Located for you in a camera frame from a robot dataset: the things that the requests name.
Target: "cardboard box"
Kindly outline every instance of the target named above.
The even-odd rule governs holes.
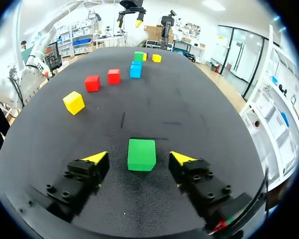
[[[181,41],[182,42],[185,42],[185,43],[191,43],[191,40],[189,39],[189,38],[186,38],[186,37],[183,37],[182,39],[181,39]]]
[[[148,33],[148,40],[152,41],[160,41],[161,40],[161,32],[163,30],[163,26],[157,25],[157,26],[144,26],[144,31]],[[173,43],[174,42],[174,35],[173,30],[171,29],[168,34],[168,42]]]

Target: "metal frame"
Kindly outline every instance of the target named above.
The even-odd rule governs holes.
[[[257,62],[256,68],[255,68],[255,70],[254,70],[253,76],[251,77],[250,83],[249,83],[249,85],[247,86],[247,88],[246,88],[246,90],[245,90],[245,92],[244,92],[244,94],[243,94],[243,96],[242,96],[243,98],[246,97],[247,92],[249,91],[249,89],[250,89],[250,87],[251,87],[251,85],[252,85],[252,83],[253,83],[253,81],[254,81],[254,79],[255,79],[255,75],[256,75],[256,72],[257,72],[257,70],[258,70],[258,67],[259,67],[259,64],[260,64],[261,57],[263,56],[264,44],[265,44],[265,38],[263,37],[263,38],[262,38],[262,45],[261,45],[261,49],[260,49],[260,54],[259,54],[258,62]]]

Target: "ceiling light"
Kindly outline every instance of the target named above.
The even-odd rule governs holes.
[[[278,21],[280,19],[280,16],[274,17],[274,21]]]
[[[281,28],[280,30],[279,30],[279,32],[282,32],[282,31],[285,31],[287,28],[284,26],[283,28]]]
[[[224,6],[222,4],[220,4],[219,2],[217,2],[216,0],[205,0],[203,1],[203,4],[214,10],[214,11],[224,11],[226,10],[226,8],[224,8]]]

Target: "blue bin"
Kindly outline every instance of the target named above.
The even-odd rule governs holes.
[[[142,74],[142,65],[132,64],[130,68],[130,77],[131,78],[140,78]]]
[[[91,41],[91,39],[84,39],[84,40],[80,40],[80,44],[84,44],[84,43],[89,43]]]

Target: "black table surface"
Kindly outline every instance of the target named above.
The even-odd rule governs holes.
[[[135,51],[160,54],[144,62],[141,79],[130,79]],[[121,83],[108,85],[109,69]],[[100,75],[99,92],[84,80]],[[63,97],[77,91],[85,108],[71,115]],[[127,169],[131,137],[154,138],[157,163],[150,173]],[[27,184],[45,194],[69,161],[102,151],[110,170],[73,224],[102,234],[153,237],[204,225],[168,170],[170,151],[206,159],[232,196],[254,196],[263,171],[242,119],[217,86],[184,56],[155,49],[98,49],[50,80],[22,110],[0,152],[0,193]]]

